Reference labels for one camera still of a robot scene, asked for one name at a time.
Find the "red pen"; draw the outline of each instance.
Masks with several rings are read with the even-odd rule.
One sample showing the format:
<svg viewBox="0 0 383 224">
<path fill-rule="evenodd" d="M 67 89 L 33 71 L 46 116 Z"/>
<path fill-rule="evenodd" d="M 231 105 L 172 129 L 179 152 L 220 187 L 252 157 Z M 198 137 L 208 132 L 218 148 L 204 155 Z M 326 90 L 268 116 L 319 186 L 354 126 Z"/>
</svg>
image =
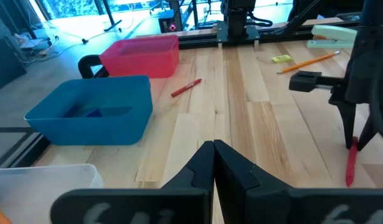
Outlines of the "red pen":
<svg viewBox="0 0 383 224">
<path fill-rule="evenodd" d="M 201 80 L 202 80 L 202 79 L 199 78 L 199 79 L 195 80 L 194 82 L 187 84 L 186 86 L 182 87 L 180 90 L 175 91 L 174 93 L 172 93 L 171 96 L 172 96 L 172 97 L 177 96 L 178 94 L 180 94 L 180 93 L 182 93 L 182 92 L 184 92 L 184 91 L 190 89 L 191 87 L 195 86 L 196 84 L 200 83 Z"/>
<path fill-rule="evenodd" d="M 353 137 L 353 144 L 349 150 L 348 164 L 346 167 L 346 186 L 350 187 L 354 180 L 354 167 L 357 159 L 357 144 L 359 140 L 357 137 Z"/>
</svg>

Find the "white plastic bin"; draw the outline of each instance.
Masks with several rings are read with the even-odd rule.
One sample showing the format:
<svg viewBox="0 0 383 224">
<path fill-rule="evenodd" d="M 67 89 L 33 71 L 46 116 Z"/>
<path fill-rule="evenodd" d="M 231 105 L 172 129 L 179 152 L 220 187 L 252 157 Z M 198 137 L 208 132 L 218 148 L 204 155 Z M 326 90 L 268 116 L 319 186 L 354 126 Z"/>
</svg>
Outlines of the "white plastic bin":
<svg viewBox="0 0 383 224">
<path fill-rule="evenodd" d="M 51 205 L 60 195 L 102 187 L 90 164 L 0 169 L 0 211 L 13 223 L 50 223 Z"/>
</svg>

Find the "red plastic bin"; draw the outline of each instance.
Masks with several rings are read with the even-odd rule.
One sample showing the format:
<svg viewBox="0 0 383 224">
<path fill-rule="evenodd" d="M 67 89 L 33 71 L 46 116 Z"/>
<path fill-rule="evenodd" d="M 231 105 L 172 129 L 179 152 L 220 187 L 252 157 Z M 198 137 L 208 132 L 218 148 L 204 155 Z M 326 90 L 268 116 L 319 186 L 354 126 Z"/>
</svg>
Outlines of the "red plastic bin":
<svg viewBox="0 0 383 224">
<path fill-rule="evenodd" d="M 110 76 L 167 78 L 179 64 L 179 37 L 165 35 L 119 40 L 100 55 Z"/>
</svg>

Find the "blue bin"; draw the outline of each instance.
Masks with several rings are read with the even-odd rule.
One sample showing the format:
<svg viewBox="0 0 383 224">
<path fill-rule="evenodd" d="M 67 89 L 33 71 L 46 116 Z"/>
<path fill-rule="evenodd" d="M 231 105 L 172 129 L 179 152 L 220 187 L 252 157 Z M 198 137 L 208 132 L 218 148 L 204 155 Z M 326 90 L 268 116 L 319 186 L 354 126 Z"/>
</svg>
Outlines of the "blue bin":
<svg viewBox="0 0 383 224">
<path fill-rule="evenodd" d="M 70 80 L 25 115 L 57 145 L 129 145 L 153 110 L 147 76 Z"/>
</svg>

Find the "stapler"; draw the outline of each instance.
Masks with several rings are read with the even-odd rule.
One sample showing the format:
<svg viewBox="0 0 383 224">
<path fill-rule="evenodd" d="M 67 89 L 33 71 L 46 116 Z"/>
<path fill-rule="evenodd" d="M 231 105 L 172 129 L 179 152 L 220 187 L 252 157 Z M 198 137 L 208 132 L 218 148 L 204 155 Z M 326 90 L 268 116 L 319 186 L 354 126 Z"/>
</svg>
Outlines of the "stapler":
<svg viewBox="0 0 383 224">
<path fill-rule="evenodd" d="M 315 38 L 308 40 L 308 48 L 353 48 L 357 35 L 356 30 L 328 25 L 314 25 L 311 33 Z"/>
</svg>

